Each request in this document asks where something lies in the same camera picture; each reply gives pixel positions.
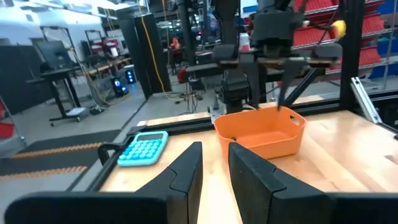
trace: table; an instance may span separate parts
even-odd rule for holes
[[[124,59],[121,59],[121,60],[116,60],[115,64],[118,65],[120,63],[124,63],[124,62],[128,62],[128,61],[130,61],[130,58],[124,58]],[[107,64],[107,65],[101,65],[101,66],[95,67],[95,68],[89,68],[87,70],[87,73],[90,74],[90,75],[93,75],[93,74],[96,74],[96,73],[101,72],[103,70],[107,70],[107,69],[111,68],[112,66],[113,66],[113,64]],[[83,72],[78,72],[77,76],[84,76],[84,74],[83,74]]]
[[[55,87],[52,83],[52,82],[55,82],[58,80],[63,80],[63,81],[66,80],[66,82],[68,84],[65,86],[70,90],[70,93],[72,94],[72,98],[73,98],[73,101],[74,101],[76,107],[80,108],[81,104],[80,104],[79,98],[77,97],[75,87],[73,86],[73,83],[70,80],[70,73],[74,72],[75,70],[78,70],[78,69],[79,69],[79,67],[63,68],[63,69],[58,69],[58,70],[49,71],[49,72],[40,74],[40,77],[43,78],[49,84],[51,92],[55,99],[55,102],[56,102],[58,109],[61,113],[61,117],[49,119],[49,121],[51,122],[51,126],[53,126],[52,121],[60,121],[62,119],[72,119],[72,118],[76,118],[77,121],[80,120],[79,115],[67,115],[67,112],[65,111],[65,108],[62,105],[57,87]]]
[[[298,101],[319,99],[319,96],[311,96]],[[143,121],[139,125],[207,116],[207,113],[189,114]],[[308,123],[299,153],[271,159],[272,163],[326,192],[398,192],[398,141],[393,138],[394,133],[349,111],[308,116],[306,119]],[[116,166],[101,191],[133,192],[139,189],[161,173],[193,141],[202,141],[203,144],[203,186],[198,223],[241,223],[215,131],[171,136],[155,166]]]

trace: yellow cable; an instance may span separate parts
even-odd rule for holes
[[[144,17],[143,17],[143,14],[142,14],[141,6],[140,6],[140,5],[138,5],[138,10],[139,10],[139,13],[140,13],[140,15],[141,15],[141,23],[142,23],[142,26],[144,27],[145,35],[147,36],[147,40],[148,40],[149,48],[150,48],[150,54],[152,55],[152,61],[153,61],[154,65],[155,65],[156,75],[157,75],[157,78],[158,78],[159,81],[160,81],[160,85],[162,86],[162,91],[163,91],[163,93],[167,96],[168,99],[170,99],[170,100],[172,100],[172,101],[181,102],[181,100],[174,100],[174,99],[173,99],[171,96],[169,96],[169,94],[167,94],[167,92],[164,90],[164,85],[163,85],[162,79],[160,78],[159,71],[158,71],[158,69],[157,69],[157,64],[156,64],[154,49],[152,48],[152,44],[151,44],[151,42],[150,42],[150,37],[149,37],[149,34],[148,34],[147,26],[145,25],[145,22],[144,22]]]

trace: cable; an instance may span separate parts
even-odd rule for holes
[[[160,78],[159,70],[157,69],[157,63],[156,63],[156,59],[155,59],[154,49],[152,47],[152,43],[150,42],[150,37],[149,37],[149,34],[148,34],[147,26],[145,25],[145,22],[144,22],[144,16],[143,16],[143,13],[141,11],[141,7],[139,6],[138,9],[139,9],[139,12],[140,12],[140,15],[141,15],[141,23],[142,23],[142,26],[144,27],[145,35],[146,35],[147,40],[148,40],[150,54],[152,55],[152,61],[154,63],[156,75],[157,75],[157,78],[158,78],[158,80],[160,82],[160,85],[162,87],[162,91],[163,91],[163,93],[165,93],[165,95],[167,96],[168,99],[170,99],[172,101],[181,102],[180,100],[174,100],[172,97],[169,97],[168,93],[164,89],[164,84],[162,82],[162,79]]]
[[[73,56],[75,57],[76,62],[79,64],[79,67],[80,67],[82,73],[83,73],[86,77],[88,77],[87,80],[88,80],[89,82],[91,82],[91,86],[92,86],[93,89],[95,90],[96,95],[97,95],[98,98],[102,101],[102,103],[104,103],[104,104],[106,104],[106,105],[108,105],[108,106],[114,106],[114,105],[116,105],[116,104],[119,104],[119,103],[123,102],[124,100],[126,100],[126,99],[129,97],[129,95],[123,96],[123,97],[121,98],[122,100],[119,100],[119,101],[117,101],[117,102],[115,102],[115,103],[109,103],[109,102],[107,102],[107,101],[103,98],[103,96],[102,96],[102,94],[100,93],[100,91],[97,89],[97,87],[96,87],[96,85],[95,85],[95,82],[94,82],[94,80],[92,79],[91,75],[87,72],[86,67],[80,62],[80,60],[79,60],[79,58],[78,58],[78,56],[77,56],[77,54],[76,54],[75,49],[72,50],[72,54],[73,54]],[[87,82],[87,86],[88,86],[88,89],[90,90],[90,96],[91,96],[91,98],[93,99],[93,101],[94,101],[94,103],[96,104],[96,106],[98,106],[98,107],[100,107],[100,108],[103,108],[103,107],[101,107],[100,104],[95,100],[95,97],[93,96],[92,90],[91,90],[91,88],[90,88],[91,86],[89,86],[88,82]]]

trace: computer monitor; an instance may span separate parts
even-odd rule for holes
[[[62,41],[39,42],[37,47],[51,69],[67,68],[73,65]]]

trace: workshop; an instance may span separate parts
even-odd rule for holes
[[[0,224],[398,223],[397,2],[0,0]]]

